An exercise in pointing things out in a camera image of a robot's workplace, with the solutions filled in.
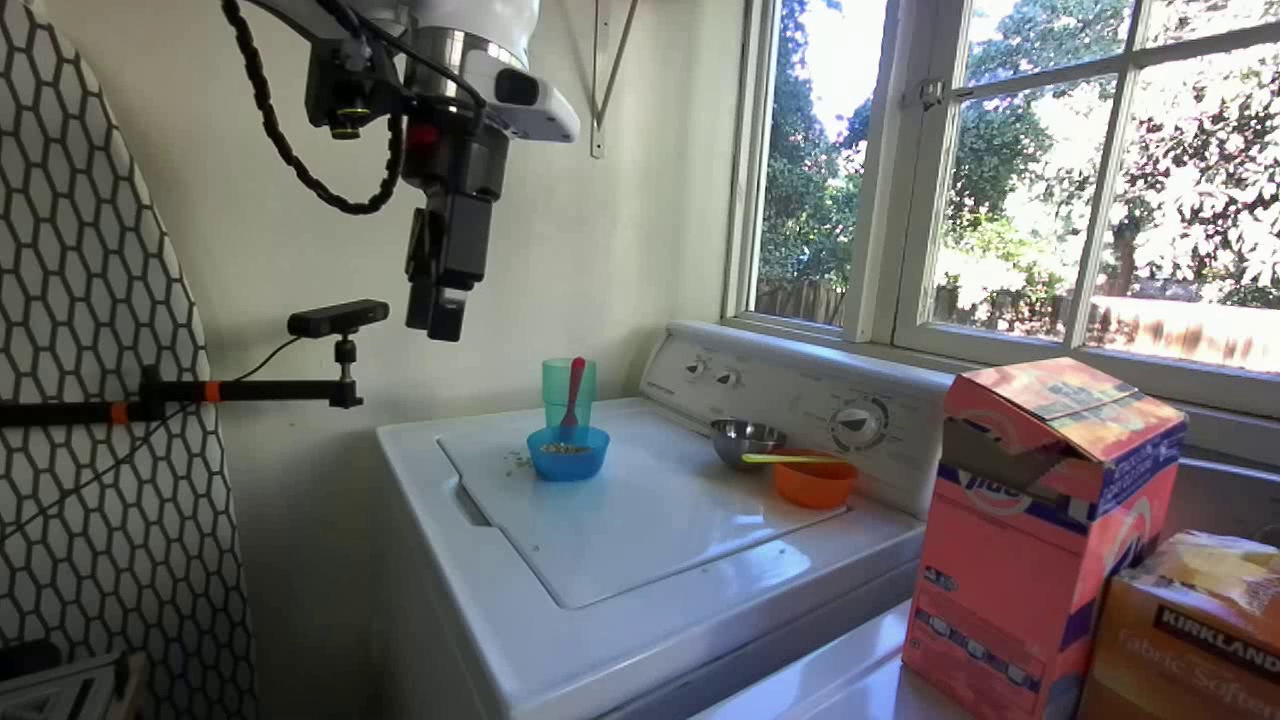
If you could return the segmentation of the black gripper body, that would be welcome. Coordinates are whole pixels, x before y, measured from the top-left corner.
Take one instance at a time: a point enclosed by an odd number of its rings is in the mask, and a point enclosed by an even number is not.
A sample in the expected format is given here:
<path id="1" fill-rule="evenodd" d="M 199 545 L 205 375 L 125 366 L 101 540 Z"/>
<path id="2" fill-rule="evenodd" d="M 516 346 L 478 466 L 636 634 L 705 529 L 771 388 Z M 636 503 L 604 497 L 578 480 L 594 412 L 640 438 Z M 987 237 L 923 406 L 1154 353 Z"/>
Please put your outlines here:
<path id="1" fill-rule="evenodd" d="M 506 136 L 492 122 L 409 122 L 402 181 L 426 194 L 426 267 L 435 288 L 471 290 L 482 278 L 502 161 Z"/>

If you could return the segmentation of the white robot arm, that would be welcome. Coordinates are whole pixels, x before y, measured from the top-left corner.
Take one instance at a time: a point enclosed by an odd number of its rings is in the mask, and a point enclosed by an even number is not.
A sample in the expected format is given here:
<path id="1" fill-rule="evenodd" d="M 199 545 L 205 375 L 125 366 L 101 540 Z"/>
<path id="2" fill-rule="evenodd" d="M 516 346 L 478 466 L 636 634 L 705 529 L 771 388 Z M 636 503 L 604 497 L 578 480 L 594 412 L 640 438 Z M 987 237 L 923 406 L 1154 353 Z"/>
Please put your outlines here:
<path id="1" fill-rule="evenodd" d="M 409 326 L 456 339 L 466 290 L 488 267 L 492 204 L 511 139 L 568 139 L 557 90 L 528 71 L 540 0 L 250 0 L 309 39 L 304 114 L 337 139 L 389 122 L 389 174 L 367 198 L 330 207 L 367 214 L 394 184 L 424 193 L 402 274 Z"/>

